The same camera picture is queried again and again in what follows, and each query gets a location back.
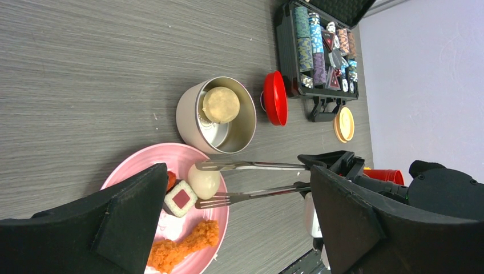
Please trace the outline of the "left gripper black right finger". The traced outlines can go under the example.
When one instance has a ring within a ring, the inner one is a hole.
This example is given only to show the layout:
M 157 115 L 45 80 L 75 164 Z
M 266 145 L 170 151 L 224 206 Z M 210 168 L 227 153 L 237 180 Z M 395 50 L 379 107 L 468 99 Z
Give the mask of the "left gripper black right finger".
M 313 166 L 332 273 L 482 273 L 483 220 L 424 211 Z

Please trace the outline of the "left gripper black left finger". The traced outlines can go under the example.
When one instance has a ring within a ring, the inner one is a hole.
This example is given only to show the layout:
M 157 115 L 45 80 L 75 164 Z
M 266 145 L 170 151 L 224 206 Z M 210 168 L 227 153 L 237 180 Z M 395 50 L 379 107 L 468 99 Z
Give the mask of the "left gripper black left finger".
M 28 219 L 1 220 L 1 272 L 143 273 L 167 179 L 158 163 Z

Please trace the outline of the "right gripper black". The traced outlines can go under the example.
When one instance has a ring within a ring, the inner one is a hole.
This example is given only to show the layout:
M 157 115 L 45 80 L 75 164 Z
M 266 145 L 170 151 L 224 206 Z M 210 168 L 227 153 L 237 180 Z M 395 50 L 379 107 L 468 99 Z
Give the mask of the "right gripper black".
M 483 220 L 483 184 L 470 175 L 439 163 L 415 160 L 409 168 L 410 186 L 364 175 L 363 158 L 351 151 L 300 154 L 305 166 L 320 166 L 362 188 L 424 211 L 469 220 Z

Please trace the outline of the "red plastic cup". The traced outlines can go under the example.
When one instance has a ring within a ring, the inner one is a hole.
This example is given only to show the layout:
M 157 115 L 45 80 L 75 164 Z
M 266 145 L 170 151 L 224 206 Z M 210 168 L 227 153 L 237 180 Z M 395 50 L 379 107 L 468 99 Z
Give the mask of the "red plastic cup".
M 364 174 L 372 179 L 393 182 L 401 186 L 405 185 L 404 177 L 400 170 L 364 169 Z

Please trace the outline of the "sushi roll piece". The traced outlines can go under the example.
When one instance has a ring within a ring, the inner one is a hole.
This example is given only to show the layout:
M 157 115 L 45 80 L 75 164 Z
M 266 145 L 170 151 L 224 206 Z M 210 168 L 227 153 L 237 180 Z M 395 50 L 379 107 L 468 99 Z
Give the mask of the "sushi roll piece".
M 197 199 L 198 196 L 190 185 L 181 180 L 165 195 L 163 209 L 166 213 L 181 218 L 195 205 Z

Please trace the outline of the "white egg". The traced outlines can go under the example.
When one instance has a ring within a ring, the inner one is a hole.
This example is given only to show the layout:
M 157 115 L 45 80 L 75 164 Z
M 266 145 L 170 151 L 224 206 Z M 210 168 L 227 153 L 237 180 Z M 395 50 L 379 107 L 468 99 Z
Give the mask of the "white egg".
M 188 171 L 188 184 L 199 199 L 207 200 L 217 193 L 221 182 L 219 171 L 202 171 L 196 165 Z

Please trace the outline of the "metal serving tongs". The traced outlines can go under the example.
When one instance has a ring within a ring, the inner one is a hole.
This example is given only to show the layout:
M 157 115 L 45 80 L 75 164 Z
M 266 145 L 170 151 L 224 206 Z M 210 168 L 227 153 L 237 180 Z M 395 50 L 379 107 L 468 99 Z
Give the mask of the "metal serving tongs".
M 309 184 L 304 182 L 285 186 L 289 180 L 282 178 L 290 172 L 308 171 L 309 167 L 303 164 L 206 160 L 196 163 L 195 167 L 200 171 L 230 173 L 228 189 L 218 191 L 209 199 L 200 198 L 195 204 L 197 209 L 227 207 L 247 200 L 310 190 Z

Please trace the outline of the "beige round bun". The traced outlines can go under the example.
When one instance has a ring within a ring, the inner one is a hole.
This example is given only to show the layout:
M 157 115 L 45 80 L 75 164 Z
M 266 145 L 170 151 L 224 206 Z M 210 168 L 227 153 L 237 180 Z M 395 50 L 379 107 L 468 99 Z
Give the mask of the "beige round bun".
M 226 87 L 214 87 L 205 94 L 202 110 L 211 122 L 226 124 L 238 116 L 240 101 L 233 90 Z

